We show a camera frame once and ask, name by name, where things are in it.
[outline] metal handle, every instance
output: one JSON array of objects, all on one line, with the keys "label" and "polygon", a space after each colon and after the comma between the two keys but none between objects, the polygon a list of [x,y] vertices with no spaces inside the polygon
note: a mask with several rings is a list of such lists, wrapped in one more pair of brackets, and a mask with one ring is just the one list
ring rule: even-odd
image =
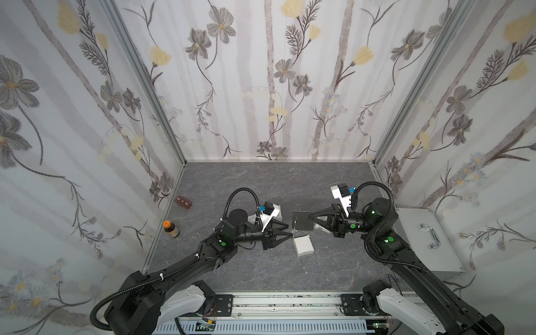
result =
[{"label": "metal handle", "polygon": [[432,237],[433,237],[434,240],[437,242],[437,244],[431,243],[431,244],[430,244],[430,247],[431,247],[432,249],[437,249],[437,248],[439,248],[439,247],[441,246],[441,242],[439,241],[439,237],[437,237],[437,235],[436,235],[434,229],[433,229],[432,227],[428,226],[428,225],[425,225],[425,224],[421,224],[421,227],[430,230],[430,231],[432,232]]}]

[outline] white sponge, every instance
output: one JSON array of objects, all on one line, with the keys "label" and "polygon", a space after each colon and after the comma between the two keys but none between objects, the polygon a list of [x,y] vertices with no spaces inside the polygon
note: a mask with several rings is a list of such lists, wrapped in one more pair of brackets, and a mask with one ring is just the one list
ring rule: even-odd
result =
[{"label": "white sponge", "polygon": [[296,237],[292,239],[294,247],[296,248],[296,254],[299,256],[312,254],[315,249],[312,247],[311,239],[309,235]]}]

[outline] floral wallpaper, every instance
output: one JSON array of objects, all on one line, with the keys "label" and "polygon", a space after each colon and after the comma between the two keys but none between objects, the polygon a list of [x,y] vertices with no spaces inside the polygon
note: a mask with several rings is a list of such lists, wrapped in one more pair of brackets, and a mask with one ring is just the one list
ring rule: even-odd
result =
[{"label": "floral wallpaper", "polygon": [[181,167],[98,2],[0,7],[0,324],[93,333]]},{"label": "floral wallpaper", "polygon": [[534,329],[534,13],[529,0],[477,1],[376,162],[399,206],[435,212],[467,271],[448,284],[506,334]]},{"label": "floral wallpaper", "polygon": [[187,159],[374,157],[456,1],[117,0]]}]

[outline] gray marble floor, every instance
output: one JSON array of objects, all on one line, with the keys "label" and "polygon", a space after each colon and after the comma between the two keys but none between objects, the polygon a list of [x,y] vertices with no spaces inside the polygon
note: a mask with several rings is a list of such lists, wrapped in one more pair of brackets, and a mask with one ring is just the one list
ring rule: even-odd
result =
[{"label": "gray marble floor", "polygon": [[[201,163],[187,164],[178,195],[192,200],[185,210],[173,204],[168,219],[178,225],[180,236],[162,234],[149,271],[162,269],[189,255],[197,243],[218,224],[227,198],[239,187],[249,187],[260,203],[281,205],[283,222],[292,211],[317,211],[334,202],[330,187],[339,183],[357,186],[374,180],[366,163]],[[379,189],[364,188],[358,208],[379,197]],[[247,192],[236,195],[229,211],[242,208],[254,214],[255,202]],[[248,290],[347,290],[362,289],[376,279],[388,280],[386,266],[370,259],[359,234],[344,239],[314,229],[315,252],[298,257],[291,240],[272,250],[260,243],[238,254],[219,269],[200,277],[215,291]],[[402,289],[407,285],[400,283]]]}]

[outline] brown wooden block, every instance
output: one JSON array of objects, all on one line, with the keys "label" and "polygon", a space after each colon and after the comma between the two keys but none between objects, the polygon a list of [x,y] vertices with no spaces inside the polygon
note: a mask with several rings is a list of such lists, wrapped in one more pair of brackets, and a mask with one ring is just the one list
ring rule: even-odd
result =
[{"label": "brown wooden block", "polygon": [[185,209],[192,207],[192,202],[183,196],[178,196],[175,199],[175,202],[177,203],[177,205],[179,205],[180,207],[184,207]]}]

